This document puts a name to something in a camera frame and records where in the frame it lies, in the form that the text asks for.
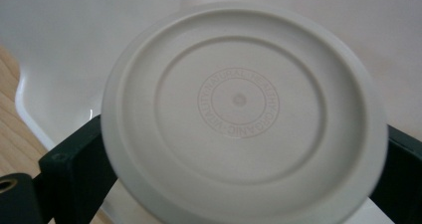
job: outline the screw hole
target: screw hole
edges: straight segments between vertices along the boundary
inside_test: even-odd
[[[12,189],[18,180],[16,179],[4,179],[0,181],[0,193],[7,192],[8,190]]]

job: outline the black bracket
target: black bracket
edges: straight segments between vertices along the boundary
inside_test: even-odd
[[[396,224],[422,223],[422,142],[389,127],[388,154],[370,198]],[[116,181],[97,116],[49,151],[32,179],[0,177],[0,224],[90,223]]]
[[[100,116],[39,160],[41,173],[0,178],[0,224],[90,223],[117,180],[106,156]]]

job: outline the wooden surface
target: wooden surface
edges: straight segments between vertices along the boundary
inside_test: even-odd
[[[0,45],[0,176],[25,172],[35,177],[40,172],[38,160],[47,151],[16,113],[18,83],[18,62]],[[92,223],[110,221],[100,211]]]

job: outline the white tray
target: white tray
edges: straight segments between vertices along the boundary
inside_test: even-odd
[[[18,113],[51,149],[100,113],[106,77],[133,37],[215,1],[284,7],[325,26],[375,79],[389,124],[422,139],[422,0],[0,0],[0,43],[21,65]],[[115,223],[152,220],[119,184],[105,210]],[[368,200],[347,223],[387,220]]]

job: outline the white plastic lid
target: white plastic lid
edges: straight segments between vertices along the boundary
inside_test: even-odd
[[[118,177],[166,223],[338,223],[386,151],[382,105],[350,50],[247,4],[142,33],[111,72],[102,117]]]

